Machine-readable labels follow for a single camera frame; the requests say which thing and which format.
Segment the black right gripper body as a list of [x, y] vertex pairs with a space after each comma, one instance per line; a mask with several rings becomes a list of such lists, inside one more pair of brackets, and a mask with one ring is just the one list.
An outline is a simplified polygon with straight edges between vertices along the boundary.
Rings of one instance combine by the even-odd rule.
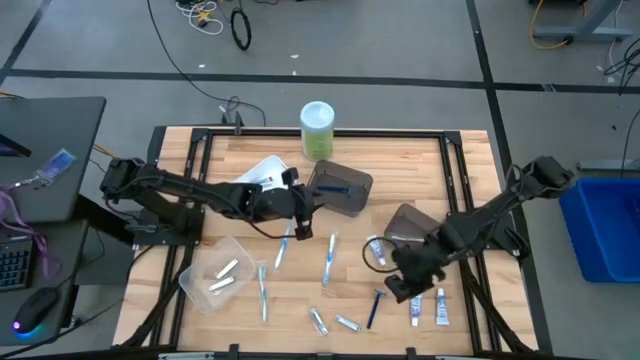
[[385, 278], [386, 287], [397, 303], [412, 299], [446, 278], [444, 268], [453, 261], [454, 240], [448, 223], [431, 233], [391, 233], [391, 258], [399, 275]]

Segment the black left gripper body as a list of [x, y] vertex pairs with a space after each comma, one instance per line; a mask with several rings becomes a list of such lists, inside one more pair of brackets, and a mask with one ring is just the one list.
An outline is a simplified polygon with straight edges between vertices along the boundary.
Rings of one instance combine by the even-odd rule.
[[293, 219], [297, 240], [313, 236], [313, 198], [303, 184], [296, 184], [299, 174], [296, 168], [281, 173], [285, 188], [273, 188], [259, 194], [259, 221]]

